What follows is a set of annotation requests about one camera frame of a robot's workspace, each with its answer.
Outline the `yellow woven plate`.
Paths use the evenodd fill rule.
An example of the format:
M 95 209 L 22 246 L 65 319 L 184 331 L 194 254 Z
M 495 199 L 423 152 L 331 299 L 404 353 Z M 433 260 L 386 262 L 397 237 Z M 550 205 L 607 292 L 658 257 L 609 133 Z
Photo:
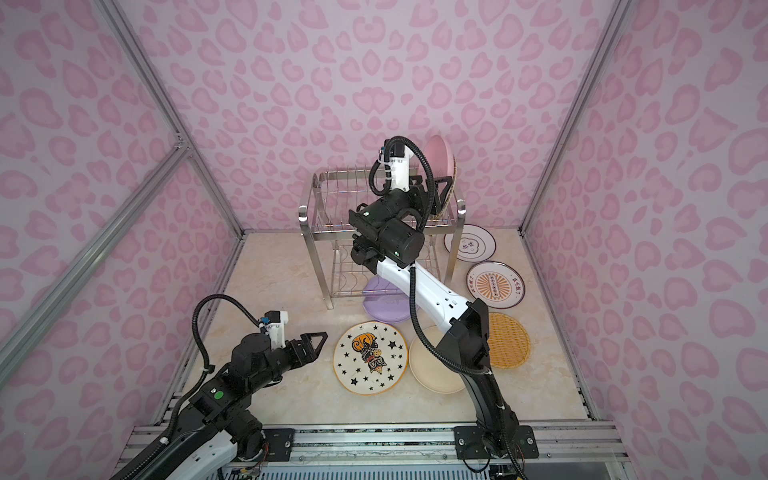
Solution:
M 434 171 L 433 176 L 437 195 L 435 197 L 435 206 L 432 215 L 433 219 L 438 219 L 448 209 L 456 186 L 456 174 L 457 166 L 453 156 L 451 156 L 444 165 Z

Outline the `purple shell-shaped plate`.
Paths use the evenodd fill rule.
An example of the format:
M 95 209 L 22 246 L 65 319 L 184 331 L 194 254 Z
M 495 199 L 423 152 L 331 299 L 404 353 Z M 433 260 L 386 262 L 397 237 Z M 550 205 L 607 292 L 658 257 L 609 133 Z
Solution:
M 373 277 L 363 290 L 363 308 L 372 319 L 382 323 L 410 320 L 409 297 L 378 276 Z

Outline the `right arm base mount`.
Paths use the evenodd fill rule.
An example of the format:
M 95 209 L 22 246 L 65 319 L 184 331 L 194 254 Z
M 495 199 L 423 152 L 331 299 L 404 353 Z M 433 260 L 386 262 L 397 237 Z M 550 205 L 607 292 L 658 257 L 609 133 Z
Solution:
M 519 460 L 537 459 L 540 455 L 534 430 L 520 425 L 512 437 L 504 442 L 476 426 L 456 426 L 452 429 L 456 456 L 460 460 L 488 460 L 508 456 L 506 445 Z

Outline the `steel two-tier dish rack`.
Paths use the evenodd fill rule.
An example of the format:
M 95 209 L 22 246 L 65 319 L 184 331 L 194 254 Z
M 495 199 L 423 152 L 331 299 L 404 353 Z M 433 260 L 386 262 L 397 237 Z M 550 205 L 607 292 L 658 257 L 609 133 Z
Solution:
M 376 199 L 366 168 L 319 169 L 305 183 L 298 208 L 301 236 L 307 248 L 325 307 L 336 300 L 361 297 L 373 275 L 350 258 L 355 229 L 348 211 Z M 466 200 L 455 186 L 446 212 L 426 226 L 419 262 L 445 284 L 452 283 L 458 263 L 458 237 L 466 224 Z

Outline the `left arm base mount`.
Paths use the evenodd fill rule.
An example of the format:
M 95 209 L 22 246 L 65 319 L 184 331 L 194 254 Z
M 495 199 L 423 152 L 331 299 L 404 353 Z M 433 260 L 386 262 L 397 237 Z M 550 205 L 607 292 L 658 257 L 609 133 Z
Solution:
M 242 462 L 288 462 L 295 440 L 293 428 L 267 428 L 257 421 L 226 428 L 236 445 L 235 459 Z

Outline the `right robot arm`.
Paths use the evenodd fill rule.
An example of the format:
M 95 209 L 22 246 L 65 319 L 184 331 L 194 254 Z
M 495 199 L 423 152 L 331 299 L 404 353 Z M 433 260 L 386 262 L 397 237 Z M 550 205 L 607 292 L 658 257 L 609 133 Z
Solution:
M 510 456 L 519 420 L 492 371 L 488 306 L 454 292 L 417 262 L 438 199 L 433 181 L 416 178 L 406 190 L 381 190 L 372 203 L 349 210 L 355 229 L 351 258 L 408 295 L 417 338 L 461 378 L 486 450 L 499 458 Z

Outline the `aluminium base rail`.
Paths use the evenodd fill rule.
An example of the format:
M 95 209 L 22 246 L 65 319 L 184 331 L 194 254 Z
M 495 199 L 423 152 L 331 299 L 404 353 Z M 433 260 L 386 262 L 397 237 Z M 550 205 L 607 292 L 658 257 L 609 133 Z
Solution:
M 138 427 L 113 473 L 169 423 Z M 452 429 L 464 423 L 272 424 L 296 430 L 288 462 L 230 462 L 206 479 L 634 479 L 628 451 L 609 421 L 527 421 L 540 455 L 460 460 Z

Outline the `white star cartoon plate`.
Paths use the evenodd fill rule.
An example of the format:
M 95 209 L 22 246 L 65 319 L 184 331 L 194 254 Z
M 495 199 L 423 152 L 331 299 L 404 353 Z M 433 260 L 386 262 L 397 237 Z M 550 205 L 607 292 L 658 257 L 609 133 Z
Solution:
M 408 369 L 408 344 L 394 326 L 368 321 L 350 327 L 337 342 L 333 368 L 349 392 L 373 396 L 395 387 Z

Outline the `white plate black rim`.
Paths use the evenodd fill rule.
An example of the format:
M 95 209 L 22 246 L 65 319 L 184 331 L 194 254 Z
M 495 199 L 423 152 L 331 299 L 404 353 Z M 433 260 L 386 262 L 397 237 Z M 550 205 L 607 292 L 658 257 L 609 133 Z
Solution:
M 487 229 L 467 224 L 462 229 L 457 258 L 468 263 L 481 263 L 489 260 L 496 248 L 496 240 Z

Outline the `orange woven plate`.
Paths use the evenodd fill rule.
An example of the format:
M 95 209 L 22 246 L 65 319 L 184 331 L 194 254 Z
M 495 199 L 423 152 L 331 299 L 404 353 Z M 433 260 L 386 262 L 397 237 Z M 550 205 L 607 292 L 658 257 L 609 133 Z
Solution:
M 531 339 L 523 325 L 514 317 L 489 314 L 490 362 L 494 368 L 514 369 L 522 366 L 532 351 Z

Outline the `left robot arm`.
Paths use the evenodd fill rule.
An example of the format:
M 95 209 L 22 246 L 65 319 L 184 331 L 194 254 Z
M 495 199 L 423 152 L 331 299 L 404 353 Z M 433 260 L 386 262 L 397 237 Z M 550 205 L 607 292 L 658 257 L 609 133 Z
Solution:
M 308 333 L 273 347 L 265 333 L 247 335 L 231 361 L 174 410 L 164 431 L 113 477 L 206 479 L 235 460 L 289 459 L 293 431 L 265 431 L 249 411 L 252 396 L 317 360 L 327 339 L 325 332 Z

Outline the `white plate orange sunburst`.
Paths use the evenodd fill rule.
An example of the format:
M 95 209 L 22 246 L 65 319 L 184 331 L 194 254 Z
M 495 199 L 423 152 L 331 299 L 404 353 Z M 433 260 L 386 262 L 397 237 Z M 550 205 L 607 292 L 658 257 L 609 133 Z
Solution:
M 474 265 L 467 272 L 466 284 L 474 298 L 496 309 L 513 308 L 526 295 L 522 276 L 502 262 L 485 261 Z

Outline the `cream plain plate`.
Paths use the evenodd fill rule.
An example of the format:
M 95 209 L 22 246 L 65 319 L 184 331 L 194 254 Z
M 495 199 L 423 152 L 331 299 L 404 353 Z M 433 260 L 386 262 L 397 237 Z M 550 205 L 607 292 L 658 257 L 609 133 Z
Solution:
M 466 389 L 460 375 L 430 353 L 417 335 L 409 347 L 409 366 L 416 381 L 429 391 L 451 395 Z

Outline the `pink bear plate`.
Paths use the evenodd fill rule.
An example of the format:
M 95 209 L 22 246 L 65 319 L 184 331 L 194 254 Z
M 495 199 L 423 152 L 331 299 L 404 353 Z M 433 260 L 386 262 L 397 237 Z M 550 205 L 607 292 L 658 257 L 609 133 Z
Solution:
M 444 137 L 431 136 L 424 145 L 422 152 L 430 165 L 436 183 L 455 179 L 454 154 L 452 147 Z

